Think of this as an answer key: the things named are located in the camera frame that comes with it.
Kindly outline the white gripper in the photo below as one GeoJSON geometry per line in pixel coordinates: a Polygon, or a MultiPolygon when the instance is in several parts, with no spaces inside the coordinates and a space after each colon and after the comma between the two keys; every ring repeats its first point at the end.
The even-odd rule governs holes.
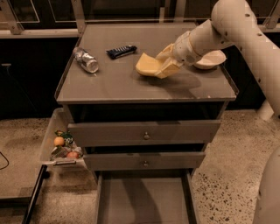
{"type": "Polygon", "coordinates": [[[182,63],[192,66],[201,60],[201,56],[195,52],[191,45],[190,34],[189,31],[183,33],[173,44],[169,44],[156,56],[156,60],[163,63],[155,72],[157,78],[164,79],[174,75],[182,67],[182,63]]]}

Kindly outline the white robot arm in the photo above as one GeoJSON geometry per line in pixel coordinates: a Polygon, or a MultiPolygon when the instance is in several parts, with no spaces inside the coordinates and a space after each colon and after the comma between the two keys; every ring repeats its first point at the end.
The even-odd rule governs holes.
{"type": "MultiPolygon", "coordinates": [[[[280,49],[260,30],[246,0],[219,0],[211,18],[179,36],[157,57],[192,65],[214,50],[234,45],[246,61],[274,114],[280,115],[280,49]]],[[[253,224],[280,224],[280,149],[265,165],[253,224]]]]}

